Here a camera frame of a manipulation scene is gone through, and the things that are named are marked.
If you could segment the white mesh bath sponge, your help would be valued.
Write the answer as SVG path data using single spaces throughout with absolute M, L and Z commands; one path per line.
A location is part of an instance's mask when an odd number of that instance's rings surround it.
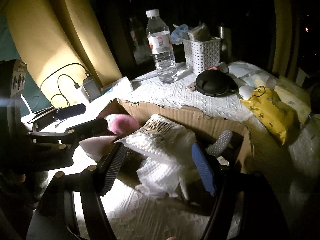
M 82 140 L 80 141 L 80 146 L 87 156 L 98 163 L 103 156 L 112 151 L 116 140 L 117 136 L 115 135 L 103 135 Z

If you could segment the grey dotted sock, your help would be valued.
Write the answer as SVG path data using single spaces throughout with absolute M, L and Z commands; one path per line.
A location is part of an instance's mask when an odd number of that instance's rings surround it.
M 217 140 L 210 146 L 207 147 L 206 152 L 209 155 L 213 155 L 215 157 L 219 157 L 223 154 L 223 152 L 227 149 L 227 147 L 231 144 L 231 140 L 233 137 L 233 132 L 230 130 L 223 131 Z

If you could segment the pink plush toy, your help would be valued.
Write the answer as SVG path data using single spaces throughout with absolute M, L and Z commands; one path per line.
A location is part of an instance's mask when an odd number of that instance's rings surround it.
M 130 134 L 140 128 L 140 123 L 127 114 L 110 114 L 104 117 L 108 130 L 116 135 Z

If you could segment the cotton swab pack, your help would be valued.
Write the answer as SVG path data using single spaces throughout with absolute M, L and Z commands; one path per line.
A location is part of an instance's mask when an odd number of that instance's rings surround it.
M 168 165 L 193 165 L 195 133 L 161 115 L 153 114 L 144 126 L 118 140 L 125 147 Z

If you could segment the white tissue pack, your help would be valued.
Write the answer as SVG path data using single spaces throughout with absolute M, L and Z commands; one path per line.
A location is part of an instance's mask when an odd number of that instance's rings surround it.
M 189 200 L 187 185 L 190 169 L 182 165 L 168 165 L 146 158 L 137 170 L 140 184 L 135 189 L 147 197 L 183 198 Z

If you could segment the white USB charger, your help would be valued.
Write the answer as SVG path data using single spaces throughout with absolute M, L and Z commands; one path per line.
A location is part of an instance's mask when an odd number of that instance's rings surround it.
M 90 98 L 85 91 L 83 86 L 80 86 L 78 83 L 74 84 L 75 87 L 75 97 L 77 103 L 83 103 L 84 105 L 88 106 L 90 104 Z

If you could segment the black power adapter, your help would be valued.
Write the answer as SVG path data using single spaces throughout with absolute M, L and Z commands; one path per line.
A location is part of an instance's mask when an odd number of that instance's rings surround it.
M 87 77 L 82 81 L 82 86 L 84 87 L 87 95 L 89 96 L 90 100 L 93 101 L 96 98 L 101 96 L 100 87 L 94 81 L 93 77 Z

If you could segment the white embossed tablecloth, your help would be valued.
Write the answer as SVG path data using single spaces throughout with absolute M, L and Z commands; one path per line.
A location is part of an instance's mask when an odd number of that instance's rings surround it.
M 111 231 L 98 239 L 203 239 L 212 210 L 210 239 L 319 239 L 319 116 L 299 108 L 309 95 L 251 64 L 230 72 L 239 81 L 253 72 L 248 98 L 189 92 L 188 72 L 170 85 L 149 74 L 46 128 L 91 124 L 84 165 L 116 142 L 134 153 L 101 199 Z

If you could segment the brown cardboard box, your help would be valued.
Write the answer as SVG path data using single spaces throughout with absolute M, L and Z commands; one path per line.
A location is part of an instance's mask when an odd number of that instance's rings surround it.
M 241 172 L 249 171 L 248 159 L 252 157 L 252 146 L 249 139 L 249 129 L 238 121 L 232 121 L 221 117 L 211 117 L 195 107 L 183 106 L 173 108 L 159 106 L 150 102 L 129 102 L 123 99 L 110 101 L 97 115 L 104 118 L 110 114 L 128 114 L 141 124 L 146 123 L 150 116 L 159 114 L 175 123 L 191 129 L 196 135 L 207 139 L 216 139 L 224 130 L 231 130 L 242 135 L 243 142 L 236 161 L 241 164 Z

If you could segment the yellow curtain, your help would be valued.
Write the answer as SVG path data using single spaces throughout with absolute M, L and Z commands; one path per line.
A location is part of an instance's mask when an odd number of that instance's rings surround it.
M 56 107 L 77 103 L 68 80 L 100 86 L 121 78 L 89 0 L 1 0 L 17 52 Z

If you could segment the pale yellow tissue packet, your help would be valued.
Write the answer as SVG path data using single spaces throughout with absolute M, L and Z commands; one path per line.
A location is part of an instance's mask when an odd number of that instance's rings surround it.
M 311 113 L 309 93 L 284 76 L 278 78 L 274 91 L 282 102 L 297 112 L 299 122 L 305 124 Z

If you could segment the clear plastic water bottle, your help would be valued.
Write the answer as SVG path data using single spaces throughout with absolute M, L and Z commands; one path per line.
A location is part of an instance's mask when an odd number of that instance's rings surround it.
M 169 27 L 160 18 L 159 10 L 146 11 L 148 24 L 146 36 L 152 52 L 157 75 L 161 83 L 177 81 L 177 67 Z

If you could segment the white plastic basket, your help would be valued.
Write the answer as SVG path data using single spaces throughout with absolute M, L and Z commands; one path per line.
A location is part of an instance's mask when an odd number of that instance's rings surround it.
M 186 65 L 195 74 L 200 74 L 220 62 L 220 38 L 205 42 L 183 40 L 183 45 Z

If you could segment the blue plastic bag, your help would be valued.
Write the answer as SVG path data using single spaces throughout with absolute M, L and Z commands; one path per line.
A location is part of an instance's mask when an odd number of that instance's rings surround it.
M 179 26 L 174 25 L 174 27 L 176 29 L 171 33 L 171 41 L 173 44 L 180 45 L 183 44 L 184 40 L 189 40 L 189 27 L 186 24 L 182 24 Z

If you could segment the dark metal thermos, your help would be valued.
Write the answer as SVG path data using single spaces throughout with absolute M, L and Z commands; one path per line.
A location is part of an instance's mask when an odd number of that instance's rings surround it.
M 221 39 L 221 61 L 230 63 L 232 60 L 231 32 L 228 28 L 219 26 L 219 34 Z

